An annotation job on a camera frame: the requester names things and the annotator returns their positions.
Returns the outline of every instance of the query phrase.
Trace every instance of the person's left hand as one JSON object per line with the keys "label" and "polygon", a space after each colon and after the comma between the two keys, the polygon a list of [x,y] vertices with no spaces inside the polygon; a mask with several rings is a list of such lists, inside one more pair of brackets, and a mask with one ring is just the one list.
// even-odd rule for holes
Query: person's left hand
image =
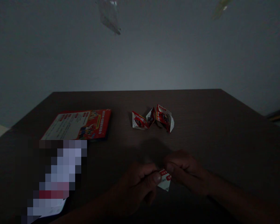
{"label": "person's left hand", "polygon": [[108,192],[103,195],[107,215],[127,216],[136,212],[144,200],[151,204],[161,175],[154,163],[134,162]]}

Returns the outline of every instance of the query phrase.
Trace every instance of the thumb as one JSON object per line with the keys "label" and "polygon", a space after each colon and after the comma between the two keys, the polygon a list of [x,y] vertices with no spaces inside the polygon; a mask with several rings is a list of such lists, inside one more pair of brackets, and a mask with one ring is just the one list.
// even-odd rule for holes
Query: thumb
{"label": "thumb", "polygon": [[175,178],[178,182],[191,189],[192,185],[197,182],[195,177],[186,173],[183,169],[179,168],[174,163],[168,162],[166,164],[166,171]]}
{"label": "thumb", "polygon": [[151,192],[162,180],[159,172],[154,172],[147,176],[141,183],[138,184],[138,194],[142,201],[144,197]]}

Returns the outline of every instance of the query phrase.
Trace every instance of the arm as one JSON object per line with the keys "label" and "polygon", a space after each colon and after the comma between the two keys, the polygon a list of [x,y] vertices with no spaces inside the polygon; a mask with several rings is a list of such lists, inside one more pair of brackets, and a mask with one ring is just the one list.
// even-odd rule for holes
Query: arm
{"label": "arm", "polygon": [[194,193],[210,196],[243,223],[280,223],[280,208],[266,203],[244,190],[208,172],[185,151],[164,159],[173,179]]}
{"label": "arm", "polygon": [[133,163],[109,191],[81,208],[56,219],[52,224],[85,223],[104,216],[127,216],[144,200],[150,205],[156,197],[161,175],[153,163]]}

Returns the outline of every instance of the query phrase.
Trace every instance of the hand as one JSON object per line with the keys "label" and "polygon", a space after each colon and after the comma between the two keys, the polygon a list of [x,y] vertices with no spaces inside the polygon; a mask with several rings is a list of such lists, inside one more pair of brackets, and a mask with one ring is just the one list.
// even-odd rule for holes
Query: hand
{"label": "hand", "polygon": [[204,196],[209,194],[208,171],[202,168],[187,152],[179,150],[167,155],[164,164],[173,180],[183,184],[196,194]]}
{"label": "hand", "polygon": [[103,195],[107,215],[131,215],[143,200],[150,205],[160,182],[161,175],[155,164],[134,162],[118,183]]}

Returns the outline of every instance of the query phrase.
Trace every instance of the person's right hand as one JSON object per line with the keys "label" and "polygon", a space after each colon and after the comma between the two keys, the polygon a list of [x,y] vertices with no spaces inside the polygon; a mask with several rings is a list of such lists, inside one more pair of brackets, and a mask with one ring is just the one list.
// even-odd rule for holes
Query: person's right hand
{"label": "person's right hand", "polygon": [[164,159],[165,169],[173,180],[183,184],[192,192],[207,196],[209,173],[190,154],[179,150]]}

